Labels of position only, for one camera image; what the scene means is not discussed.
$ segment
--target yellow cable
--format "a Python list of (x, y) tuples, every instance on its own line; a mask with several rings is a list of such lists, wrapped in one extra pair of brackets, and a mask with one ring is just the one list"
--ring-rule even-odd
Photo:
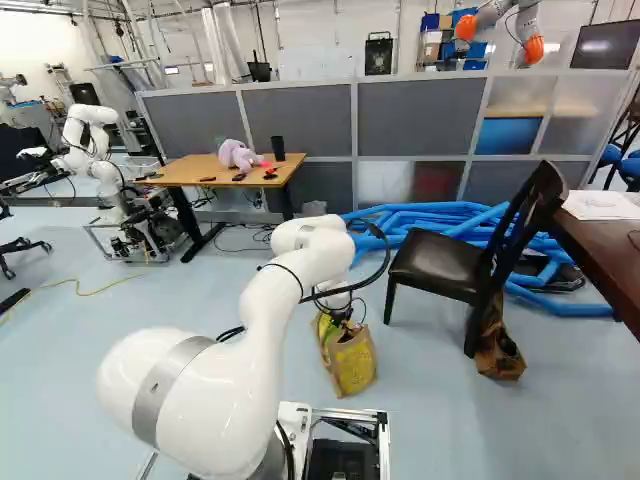
[(105, 290), (107, 290), (107, 289), (109, 289), (111, 287), (115, 287), (116, 285), (119, 285), (119, 284), (124, 283), (126, 281), (132, 280), (132, 279), (137, 278), (137, 277), (142, 277), (143, 275), (144, 275), (144, 273), (138, 273), (138, 274), (135, 274), (135, 275), (129, 275), (128, 277), (121, 278), (120, 280), (116, 280), (115, 282), (111, 282), (110, 284), (105, 285), (104, 287), (101, 287), (101, 288), (99, 288), (97, 290), (94, 290), (92, 292), (87, 292), (87, 293), (80, 292), (80, 280), (78, 280), (77, 278), (67, 278), (66, 280), (60, 280), (59, 282), (49, 283), (47, 285), (42, 285), (42, 286), (40, 286), (38, 288), (34, 288), (33, 290), (31, 290), (24, 297), (22, 297), (20, 300), (18, 300), (15, 303), (15, 305), (13, 305), (11, 308), (9, 308), (9, 310), (7, 310), (4, 313), (4, 315), (2, 315), (2, 317), (0, 317), (0, 327), (9, 321), (9, 319), (11, 318), (11, 314), (13, 313), (13, 310), (18, 305), (20, 305), (22, 302), (24, 302), (27, 298), (29, 298), (31, 295), (33, 295), (33, 292), (35, 292), (36, 290), (42, 290), (43, 288), (57, 287), (58, 285), (62, 285), (64, 283), (75, 282), (76, 283), (76, 295), (78, 295), (79, 297), (90, 297), (92, 295), (96, 295), (98, 293), (104, 292)]

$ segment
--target computer monitor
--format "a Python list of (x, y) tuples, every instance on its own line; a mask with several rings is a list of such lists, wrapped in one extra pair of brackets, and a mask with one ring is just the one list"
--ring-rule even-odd
[(71, 96), (76, 103), (100, 105), (100, 99), (91, 83), (74, 83), (69, 85)]
[(580, 28), (571, 68), (626, 70), (640, 38), (640, 20)]

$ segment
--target brown table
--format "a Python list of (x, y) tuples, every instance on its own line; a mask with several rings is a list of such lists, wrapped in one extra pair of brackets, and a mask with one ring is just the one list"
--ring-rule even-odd
[[(627, 236), (640, 221), (578, 220), (562, 209), (553, 220), (551, 234), (640, 341), (640, 251)], [(632, 235), (640, 246), (640, 232)]]
[[(273, 154), (265, 154), (265, 160), (272, 162), (271, 167), (254, 167), (247, 176), (238, 182), (232, 178), (239, 172), (237, 169), (224, 167), (217, 155), (187, 155), (186, 157), (174, 160), (169, 165), (158, 169), (156, 173), (161, 174), (160, 178), (146, 178), (138, 180), (137, 185), (149, 185), (153, 187), (167, 187), (173, 204), (178, 210), (178, 220), (187, 235), (193, 241), (193, 245), (182, 256), (181, 261), (187, 263), (204, 247), (209, 241), (222, 231), (225, 222), (218, 222), (207, 233), (203, 234), (198, 226), (191, 204), (187, 200), (181, 187), (211, 187), (211, 188), (274, 188), (280, 194), (282, 204), (282, 216), (284, 220), (293, 218), (293, 204), (289, 195), (288, 182), (293, 173), (300, 167), (306, 153), (287, 153), (286, 159), (276, 162)], [(267, 168), (276, 168), (276, 178), (265, 180), (264, 171)], [(201, 178), (215, 177), (215, 180), (201, 182)]]

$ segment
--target chair backrest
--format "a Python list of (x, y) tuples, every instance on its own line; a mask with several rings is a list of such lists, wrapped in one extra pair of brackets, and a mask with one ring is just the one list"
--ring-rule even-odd
[(481, 266), (487, 282), (480, 282), (491, 294), (501, 289), (522, 251), (534, 235), (546, 229), (553, 214), (567, 198), (562, 174), (543, 160), (511, 200), (482, 255)]

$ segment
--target plush toy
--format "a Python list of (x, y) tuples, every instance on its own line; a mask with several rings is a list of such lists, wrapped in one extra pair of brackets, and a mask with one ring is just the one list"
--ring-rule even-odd
[(256, 155), (244, 143), (232, 139), (225, 140), (220, 145), (218, 159), (225, 167), (235, 165), (242, 173), (249, 173), (254, 165), (266, 164), (262, 155)]

